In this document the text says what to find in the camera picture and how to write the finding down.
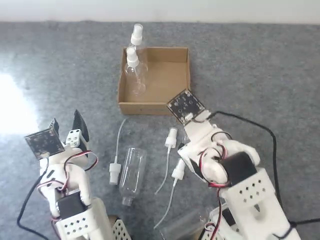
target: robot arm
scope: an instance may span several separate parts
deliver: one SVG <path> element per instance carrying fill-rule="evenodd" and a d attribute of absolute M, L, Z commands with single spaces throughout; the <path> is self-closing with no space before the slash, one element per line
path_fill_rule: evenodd
<path fill-rule="evenodd" d="M 214 239 L 277 240 L 276 236 L 283 236 L 290 223 L 266 170 L 258 167 L 257 151 L 230 139 L 230 134 L 211 125 L 207 120 L 211 113 L 188 90 L 167 106 L 184 125 L 190 139 L 178 150 L 188 168 L 209 186 L 210 183 L 226 186 L 221 189 L 221 196 L 236 229 L 226 226 L 224 216 L 218 222 L 220 209 L 216 209 L 210 216 L 211 221 L 216 227 L 222 224 Z M 300 240 L 300 237 L 293 229 L 285 239 Z"/>
<path fill-rule="evenodd" d="M 48 129 L 25 137 L 39 160 L 40 175 L 46 171 L 38 189 L 49 203 L 58 235 L 61 240 L 113 240 L 103 201 L 91 197 L 84 170 L 86 155 L 91 153 L 87 150 L 89 134 L 80 113 L 75 111 L 65 143 L 60 141 L 58 130 L 54 120 Z"/>

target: red wire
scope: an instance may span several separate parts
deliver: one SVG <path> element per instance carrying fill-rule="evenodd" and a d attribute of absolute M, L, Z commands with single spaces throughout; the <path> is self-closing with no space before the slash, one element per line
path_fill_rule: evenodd
<path fill-rule="evenodd" d="M 219 216 L 218 216 L 218 221 L 216 222 L 216 225 L 214 225 L 213 223 L 207 223 L 205 226 L 214 226 L 214 230 L 212 232 L 211 238 L 210 240 L 213 240 L 219 230 L 219 226 L 220 226 L 220 222 L 221 222 L 221 218 L 222 218 L 222 204 L 220 201 L 220 188 L 218 188 L 218 190 L 216 191 L 216 196 L 218 199 L 218 203 L 219 203 Z"/>
<path fill-rule="evenodd" d="M 65 184 L 64 184 L 64 186 L 63 186 L 63 188 L 62 188 L 62 191 L 65 190 L 65 189 L 68 187 L 69 176 L 68 176 L 68 172 L 67 172 L 67 169 L 66 169 L 66 168 L 67 168 L 67 163 L 68 163 L 71 159 L 74 159 L 74 158 L 77 158 L 77 157 L 80 157 L 80 156 L 83 156 L 83 155 L 86 155 L 86 154 L 89 154 L 89 153 L 92 153 L 93 155 L 95 155 L 95 161 L 93 162 L 93 164 L 92 164 L 90 167 L 88 167 L 87 169 L 85 169 L 85 171 L 88 171 L 88 170 L 94 168 L 94 167 L 97 165 L 97 163 L 99 162 L 98 156 L 97 156 L 95 153 L 93 153 L 91 150 L 86 150 L 86 151 L 79 152 L 79 153 L 77 153 L 77 154 L 74 154 L 74 155 L 68 157 L 68 158 L 65 160 L 65 162 L 64 162 L 64 164 L 63 164 L 63 170 L 64 170 L 64 172 L 65 172 L 66 182 L 65 182 Z"/>

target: open cardboard tray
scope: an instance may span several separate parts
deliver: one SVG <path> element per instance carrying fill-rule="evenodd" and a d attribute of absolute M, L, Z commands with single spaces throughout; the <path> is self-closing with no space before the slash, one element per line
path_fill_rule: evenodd
<path fill-rule="evenodd" d="M 146 91 L 135 96 L 126 87 L 126 49 L 123 49 L 118 104 L 127 115 L 170 115 L 167 103 L 190 85 L 190 60 L 187 47 L 150 47 L 146 49 L 148 72 Z"/>

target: perforated bracket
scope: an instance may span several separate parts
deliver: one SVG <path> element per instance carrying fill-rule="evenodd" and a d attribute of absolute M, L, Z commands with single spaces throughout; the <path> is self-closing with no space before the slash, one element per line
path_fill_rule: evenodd
<path fill-rule="evenodd" d="M 93 208 L 57 222 L 61 239 L 75 239 L 98 228 Z"/>
<path fill-rule="evenodd" d="M 112 233 L 115 240 L 131 240 L 129 233 L 127 232 L 126 226 L 121 219 L 115 221 L 112 227 Z"/>
<path fill-rule="evenodd" d="M 275 189 L 264 168 L 221 192 L 245 240 L 276 240 L 283 236 L 290 224 L 281 208 Z M 301 240 L 293 229 L 285 240 Z"/>
<path fill-rule="evenodd" d="M 222 193 L 228 204 L 236 208 L 250 208 L 270 195 L 275 194 L 274 186 L 264 168 L 246 180 Z"/>

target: clear plastic bottle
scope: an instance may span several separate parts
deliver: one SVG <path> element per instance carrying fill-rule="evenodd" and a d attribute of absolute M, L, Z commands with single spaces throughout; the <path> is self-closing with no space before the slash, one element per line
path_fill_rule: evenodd
<path fill-rule="evenodd" d="M 134 95 L 139 96 L 146 91 L 148 68 L 143 62 L 139 61 L 136 50 L 132 46 L 126 49 L 126 62 L 125 74 L 127 86 Z"/>
<path fill-rule="evenodd" d="M 146 159 L 145 150 L 135 147 L 128 149 L 119 185 L 123 205 L 131 206 L 132 200 L 140 193 Z"/>
<path fill-rule="evenodd" d="M 144 63 L 148 68 L 148 54 L 146 41 L 143 40 L 143 30 L 144 27 L 141 24 L 137 23 L 134 25 L 129 47 L 134 48 L 140 62 Z"/>
<path fill-rule="evenodd" d="M 209 207 L 199 207 L 191 209 L 183 216 L 169 221 L 160 229 L 163 240 L 190 240 L 198 239 L 195 237 L 198 232 L 204 229 L 209 220 L 210 212 L 213 210 Z"/>

